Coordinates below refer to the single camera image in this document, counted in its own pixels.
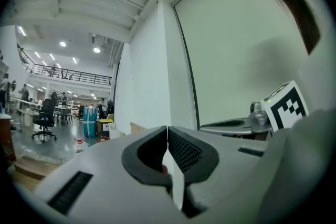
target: blue container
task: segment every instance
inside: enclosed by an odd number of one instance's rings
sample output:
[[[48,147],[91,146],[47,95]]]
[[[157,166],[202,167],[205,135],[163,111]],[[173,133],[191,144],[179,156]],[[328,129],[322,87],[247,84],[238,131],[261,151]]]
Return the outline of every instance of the blue container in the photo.
[[[97,136],[97,108],[84,108],[83,110],[83,128],[85,137]]]
[[[97,126],[96,122],[83,122],[84,126],[84,136],[85,137],[96,137],[97,136]]]

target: hair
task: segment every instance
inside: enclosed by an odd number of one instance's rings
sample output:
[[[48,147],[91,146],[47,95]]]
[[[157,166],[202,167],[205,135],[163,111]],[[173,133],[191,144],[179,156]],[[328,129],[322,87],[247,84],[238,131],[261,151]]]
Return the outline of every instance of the hair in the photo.
[[[290,9],[308,54],[311,54],[314,47],[320,40],[320,31],[314,15],[305,0],[282,0]]]

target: ceiling light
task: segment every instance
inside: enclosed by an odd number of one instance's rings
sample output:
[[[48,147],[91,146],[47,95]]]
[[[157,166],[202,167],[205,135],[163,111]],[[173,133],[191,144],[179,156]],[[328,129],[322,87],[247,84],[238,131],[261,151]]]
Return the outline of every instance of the ceiling light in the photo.
[[[23,31],[23,29],[22,29],[21,26],[19,26],[19,32],[20,32],[24,37],[27,36],[26,33]]]

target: metal railing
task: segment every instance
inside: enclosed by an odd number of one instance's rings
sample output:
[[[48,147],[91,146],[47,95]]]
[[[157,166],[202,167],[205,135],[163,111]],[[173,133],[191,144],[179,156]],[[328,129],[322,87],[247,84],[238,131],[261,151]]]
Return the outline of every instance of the metal railing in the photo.
[[[101,76],[97,74],[85,73],[74,71],[70,69],[58,68],[56,66],[44,66],[44,65],[36,65],[34,62],[23,52],[21,47],[17,45],[17,49],[20,55],[20,59],[22,61],[22,65],[33,74],[38,74],[41,76],[65,79],[65,80],[73,80],[80,81],[86,83],[93,83],[99,85],[110,86],[111,85],[111,77]]]

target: gray floor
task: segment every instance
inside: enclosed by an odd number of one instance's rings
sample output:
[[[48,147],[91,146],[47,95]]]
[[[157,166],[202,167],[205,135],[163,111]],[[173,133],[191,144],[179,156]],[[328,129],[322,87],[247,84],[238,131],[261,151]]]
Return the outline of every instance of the gray floor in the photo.
[[[34,126],[35,131],[39,131],[39,126]],[[55,124],[49,128],[52,134],[57,136],[57,140],[46,136],[45,143],[42,143],[42,136],[37,136],[32,139],[32,131],[29,128],[23,128],[22,131],[12,131],[12,140],[16,157],[29,156],[34,159],[44,160],[52,163],[61,164],[71,160],[76,149],[76,142],[73,140],[83,138],[84,128],[82,121],[73,119],[73,123],[61,125]],[[96,144],[96,141],[101,139],[100,136],[87,138],[86,142],[89,146]]]

